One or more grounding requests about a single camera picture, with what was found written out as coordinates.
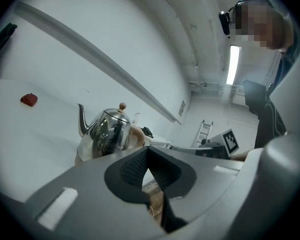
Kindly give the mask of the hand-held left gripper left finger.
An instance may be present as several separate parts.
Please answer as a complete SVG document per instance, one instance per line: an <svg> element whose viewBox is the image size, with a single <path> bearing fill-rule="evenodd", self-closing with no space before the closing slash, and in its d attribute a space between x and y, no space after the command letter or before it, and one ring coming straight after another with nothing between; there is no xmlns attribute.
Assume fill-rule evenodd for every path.
<svg viewBox="0 0 300 240"><path fill-rule="evenodd" d="M112 163L137 151L133 148L71 167L28 198L27 212L37 219L64 188L72 188L78 195L55 228L55 234L67 237L164 236L165 231L150 216L145 204L121 200L108 189L104 180L106 169Z"/></svg>

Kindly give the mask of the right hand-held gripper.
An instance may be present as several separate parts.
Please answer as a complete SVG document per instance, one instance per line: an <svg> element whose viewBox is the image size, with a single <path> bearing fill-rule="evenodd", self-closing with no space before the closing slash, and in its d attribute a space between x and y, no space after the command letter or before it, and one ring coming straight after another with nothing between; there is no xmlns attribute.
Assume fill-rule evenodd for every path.
<svg viewBox="0 0 300 240"><path fill-rule="evenodd" d="M229 160L231 156L239 149L232 129L226 130L211 139L203 139L198 147L171 146L174 151L203 151L208 158Z"/></svg>

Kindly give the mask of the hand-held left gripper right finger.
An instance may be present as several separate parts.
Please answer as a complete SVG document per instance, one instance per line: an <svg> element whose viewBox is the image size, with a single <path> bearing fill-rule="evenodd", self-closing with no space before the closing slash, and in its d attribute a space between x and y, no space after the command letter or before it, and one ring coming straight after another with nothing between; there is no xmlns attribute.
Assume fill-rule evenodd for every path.
<svg viewBox="0 0 300 240"><path fill-rule="evenodd" d="M188 194L165 200L163 188L150 170L146 171L146 192L150 195L150 215L166 233L183 227L208 211L226 192L240 172L240 161L207 158L186 153L177 159L187 162L196 172L196 180Z"/></svg>

